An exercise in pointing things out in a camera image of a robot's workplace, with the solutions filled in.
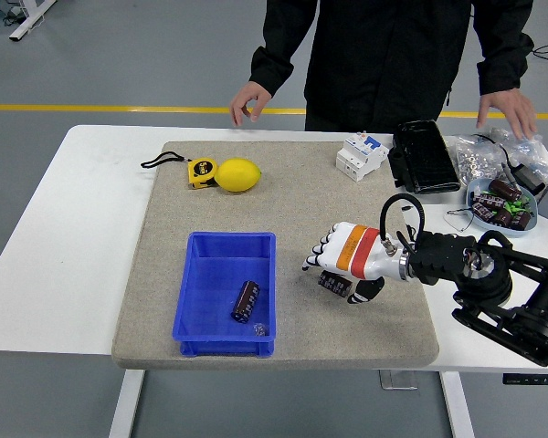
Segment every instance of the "table leg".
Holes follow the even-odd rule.
[[[116,412],[111,422],[110,438],[130,438],[144,373],[144,370],[126,370],[124,373]]]
[[[469,408],[460,376],[456,371],[440,372],[442,391],[447,403],[448,420],[453,438],[475,438],[473,425],[469,417]]]
[[[39,6],[35,0],[20,0],[20,6],[26,9],[26,20],[10,35],[13,41],[20,41],[57,0],[45,0]]]

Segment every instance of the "black cable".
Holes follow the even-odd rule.
[[[418,224],[418,232],[416,234],[416,240],[418,240],[420,239],[422,231],[424,230],[424,209],[422,208],[422,204],[420,203],[420,201],[418,201],[417,198],[408,193],[397,193],[390,197],[384,203],[384,207],[382,207],[382,212],[380,213],[380,238],[382,240],[385,240],[385,217],[387,216],[388,209],[393,203],[399,201],[400,199],[406,199],[412,205],[414,205],[418,211],[418,217],[420,219]]]
[[[548,57],[543,57],[542,55],[540,55],[541,53],[544,55],[548,53],[548,44],[546,46],[538,47],[532,50],[532,54],[535,57],[540,57],[541,59],[546,59],[548,61]]]
[[[173,152],[173,151],[167,151],[167,152],[163,152],[161,153],[158,157],[156,157],[154,160],[150,160],[149,162],[143,162],[141,163],[140,165],[144,168],[144,169],[151,169],[152,167],[156,167],[160,164],[163,164],[164,162],[189,162],[191,160],[189,160],[188,158],[185,158],[181,155],[179,155],[178,153],[176,152]]]
[[[10,11],[12,11],[13,7],[15,6],[19,6],[21,9],[23,9],[22,6],[20,6],[20,2],[9,2],[8,0],[2,0],[2,1],[6,3],[7,5],[12,5],[6,12],[4,12],[2,8],[0,7],[0,12],[4,14],[4,17],[2,18],[2,22],[4,23],[4,26],[11,26],[16,23],[22,23],[24,20],[19,21],[17,16],[8,15],[10,14]]]
[[[447,211],[447,214],[455,214],[455,213],[458,213],[458,212],[470,212],[471,213],[471,220],[469,221],[469,223],[463,227],[462,229],[458,229],[456,226],[454,226],[453,224],[449,224],[450,226],[452,226],[453,228],[455,228],[457,231],[460,231],[461,233],[464,232],[465,230],[467,230],[467,228],[469,228],[471,226],[471,224],[473,223],[473,219],[475,219],[475,212],[473,211],[473,207],[468,207],[468,208],[459,208],[458,210],[448,210]]]
[[[408,252],[410,254],[416,254],[416,251],[414,250],[414,248],[409,244],[409,242],[406,240],[406,238],[404,237],[404,235],[402,234],[401,231],[396,231],[395,232],[395,235],[397,236],[398,240],[400,241],[400,243],[404,246],[405,249],[408,250]]]
[[[488,245],[491,239],[497,241],[497,243],[504,248],[513,248],[513,244],[508,240],[508,238],[497,230],[486,231],[485,234],[481,236],[478,243],[481,245]]]
[[[481,137],[482,139],[485,139],[485,140],[489,140],[491,143],[493,144],[497,144],[495,141],[493,141],[492,139],[490,139],[487,135],[483,135],[483,134],[475,134],[475,137]],[[515,168],[511,165],[510,163],[510,155],[508,155],[508,152],[505,150],[505,148],[503,146],[500,145],[500,148],[501,150],[503,151],[503,153],[505,154],[505,161],[506,161],[506,164],[508,165],[508,167],[510,168],[510,170],[514,170]]]
[[[410,237],[410,240],[412,242],[414,242],[416,240],[416,229],[415,229],[415,227],[406,224],[406,230],[408,230],[408,236]]]

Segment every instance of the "capacitor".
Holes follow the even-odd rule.
[[[495,214],[482,203],[474,203],[471,208],[473,209],[473,214],[483,222],[489,222],[493,219],[493,216],[495,216]]]
[[[349,295],[352,286],[352,282],[347,278],[329,271],[321,272],[321,275],[319,276],[319,284],[343,298]]]
[[[532,215],[528,212],[518,212],[511,219],[510,228],[512,230],[523,231],[532,219]]]
[[[486,194],[482,193],[479,196],[475,196],[473,199],[476,203],[482,203],[487,208],[490,208],[491,210],[499,210],[500,208],[503,208],[506,201],[505,199],[495,196],[493,194]]]
[[[497,212],[497,214],[495,214],[495,216],[493,216],[490,222],[494,225],[499,225],[504,228],[509,228],[511,223],[511,218],[512,218],[511,213],[505,210],[504,208],[502,208],[501,210]]]
[[[493,180],[492,182],[490,182],[490,192],[494,192],[498,196],[501,196],[503,199],[507,199],[508,201],[512,202],[517,201],[522,196],[520,192],[518,192],[502,180]]]
[[[231,318],[242,324],[246,324],[249,320],[250,315],[254,306],[256,306],[256,301],[258,300],[259,286],[253,281],[244,282],[241,290],[239,291],[239,296],[237,297],[236,304],[234,309],[231,312]]]

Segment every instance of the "person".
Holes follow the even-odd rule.
[[[496,108],[516,138],[537,131],[534,107],[520,92],[533,49],[522,32],[532,0],[268,0],[265,46],[229,104],[234,126],[244,116],[257,121],[290,76],[317,5],[305,130],[393,133],[405,121],[436,120],[458,73],[472,5],[484,57],[477,128]]]

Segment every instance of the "blue plastic bin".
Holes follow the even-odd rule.
[[[273,233],[189,235],[173,338],[184,356],[274,352],[276,236]],[[244,282],[259,285],[248,323],[231,317]]]

